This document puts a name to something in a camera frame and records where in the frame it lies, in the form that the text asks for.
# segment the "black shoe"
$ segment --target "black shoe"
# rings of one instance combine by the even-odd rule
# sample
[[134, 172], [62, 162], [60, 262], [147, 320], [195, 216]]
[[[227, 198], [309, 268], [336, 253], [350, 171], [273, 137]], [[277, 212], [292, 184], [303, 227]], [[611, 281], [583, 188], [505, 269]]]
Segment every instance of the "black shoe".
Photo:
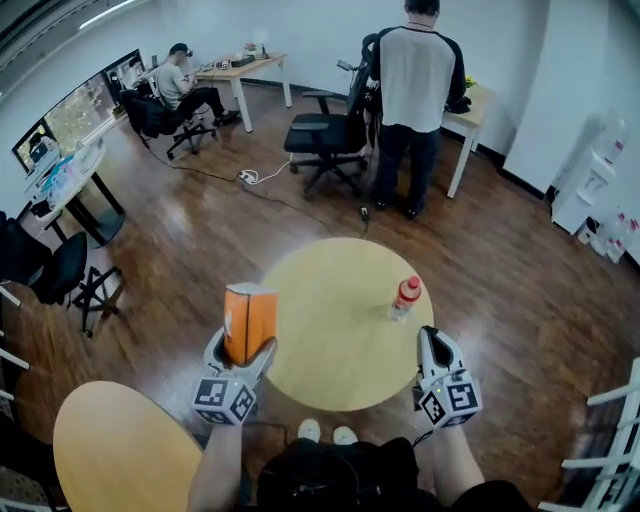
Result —
[[239, 110], [229, 110], [226, 114], [216, 117], [213, 126], [223, 126], [229, 124], [240, 116]]
[[407, 208], [404, 211], [404, 216], [409, 220], [414, 220], [418, 215], [420, 215], [420, 212], [411, 208]]

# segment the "white wall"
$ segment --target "white wall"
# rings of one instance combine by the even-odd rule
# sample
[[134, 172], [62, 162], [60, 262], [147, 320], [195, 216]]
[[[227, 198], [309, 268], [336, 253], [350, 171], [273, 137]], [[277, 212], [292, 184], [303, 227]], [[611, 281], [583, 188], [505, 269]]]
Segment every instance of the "white wall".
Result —
[[[290, 55], [291, 82], [346, 93], [339, 59], [359, 63], [362, 39], [406, 22], [402, 0], [165, 0], [178, 2], [174, 28], [202, 61], [242, 50], [260, 29], [267, 48]], [[496, 91], [481, 144], [506, 154], [535, 76], [548, 0], [446, 0], [438, 29], [455, 39], [467, 73]], [[265, 79], [277, 80], [270, 73]]]
[[127, 10], [88, 30], [45, 60], [0, 103], [0, 210], [10, 216], [28, 202], [26, 173], [11, 151], [20, 138], [73, 89], [109, 65], [140, 49], [145, 61], [166, 53], [155, 2]]
[[596, 111], [608, 4], [608, 0], [551, 0], [538, 72], [505, 163], [505, 169], [541, 192], [571, 157]]

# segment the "black sleeve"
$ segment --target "black sleeve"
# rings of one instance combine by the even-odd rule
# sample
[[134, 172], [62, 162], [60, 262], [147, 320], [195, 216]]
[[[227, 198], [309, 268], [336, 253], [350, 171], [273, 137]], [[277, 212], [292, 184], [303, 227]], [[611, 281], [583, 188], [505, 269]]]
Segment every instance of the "black sleeve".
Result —
[[380, 78], [382, 76], [382, 64], [380, 62], [380, 43], [382, 42], [382, 38], [386, 34], [391, 32], [392, 30], [395, 30], [396, 28], [398, 27], [385, 28], [378, 34], [378, 39], [376, 39], [376, 42], [373, 45], [373, 56], [371, 58], [371, 80], [380, 81]]
[[371, 80], [380, 80], [380, 39], [378, 37], [373, 45], [373, 57], [371, 61]]
[[451, 76], [451, 86], [449, 87], [449, 101], [458, 101], [467, 92], [467, 76], [464, 71], [464, 57], [462, 56], [462, 50], [458, 43], [453, 39], [440, 35], [442, 39], [451, 47], [453, 53], [456, 56], [456, 64], [453, 68], [453, 75]]
[[465, 492], [453, 504], [454, 512], [476, 510], [508, 510], [509, 512], [533, 512], [518, 488], [509, 482], [487, 482]]

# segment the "black pants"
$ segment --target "black pants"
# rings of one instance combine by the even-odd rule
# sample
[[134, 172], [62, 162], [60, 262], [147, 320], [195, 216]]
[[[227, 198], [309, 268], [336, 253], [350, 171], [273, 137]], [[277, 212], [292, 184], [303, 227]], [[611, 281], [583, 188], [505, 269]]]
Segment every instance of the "black pants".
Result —
[[[418, 490], [411, 443], [396, 439], [335, 446], [294, 441], [269, 462], [258, 479], [258, 507], [265, 510], [432, 510], [433, 496]], [[404, 504], [422, 504], [403, 507]]]
[[439, 129], [419, 133], [400, 124], [382, 125], [380, 166], [373, 186], [373, 198], [382, 203], [388, 203], [391, 199], [398, 184], [398, 170], [407, 146], [411, 148], [411, 188], [407, 206], [413, 211], [421, 212], [440, 147]]
[[193, 113], [205, 103], [211, 107], [214, 116], [222, 117], [224, 114], [224, 107], [220, 101], [220, 93], [215, 87], [202, 87], [191, 91], [180, 102], [178, 112], [183, 116], [190, 118]]

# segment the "light wood table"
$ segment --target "light wood table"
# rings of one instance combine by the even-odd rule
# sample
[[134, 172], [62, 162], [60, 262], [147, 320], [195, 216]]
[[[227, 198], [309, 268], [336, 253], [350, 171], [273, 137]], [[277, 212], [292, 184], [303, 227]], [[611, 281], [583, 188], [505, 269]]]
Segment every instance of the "light wood table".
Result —
[[[210, 71], [200, 71], [196, 73], [196, 78], [202, 81], [225, 81], [231, 82], [231, 89], [233, 90], [233, 95], [238, 100], [238, 106], [240, 107], [240, 112], [242, 112], [242, 120], [244, 122], [244, 128], [247, 132], [251, 133], [253, 131], [253, 125], [251, 124], [251, 117], [249, 116], [249, 109], [247, 107], [247, 100], [244, 97], [244, 91], [242, 89], [242, 81], [241, 78], [250, 75], [251, 73], [255, 73], [258, 70], [264, 69], [268, 66], [277, 65], [280, 68], [282, 74], [282, 87], [284, 89], [284, 101], [287, 107], [291, 107], [291, 87], [289, 85], [289, 79], [287, 78], [287, 74], [284, 68], [284, 61], [287, 58], [287, 55], [284, 53], [273, 53], [271, 54], [270, 59], [256, 59], [255, 61], [247, 64], [246, 66], [242, 66], [240, 68], [229, 68], [227, 70], [220, 69], [212, 69]], [[235, 59], [233, 55], [225, 55], [217, 59], [215, 62], [220, 62], [222, 60]]]
[[433, 325], [424, 286], [406, 323], [390, 318], [398, 285], [415, 274], [389, 249], [351, 238], [314, 242], [285, 257], [262, 282], [279, 293], [269, 380], [327, 411], [364, 409], [400, 392], [418, 370], [418, 332]]
[[451, 114], [445, 113], [442, 126], [444, 128], [452, 129], [455, 132], [463, 132], [465, 134], [464, 146], [460, 153], [460, 159], [456, 167], [456, 172], [453, 175], [451, 186], [447, 195], [453, 199], [460, 185], [460, 180], [464, 174], [464, 170], [467, 167], [467, 161], [469, 160], [469, 153], [475, 152], [478, 147], [478, 138], [482, 127], [484, 125], [487, 114], [494, 102], [494, 93], [491, 89], [488, 89], [480, 84], [477, 84], [470, 89], [467, 89], [467, 96], [473, 102], [471, 105], [471, 112], [466, 114]]
[[140, 393], [91, 382], [62, 404], [53, 454], [74, 512], [184, 512], [202, 451]]

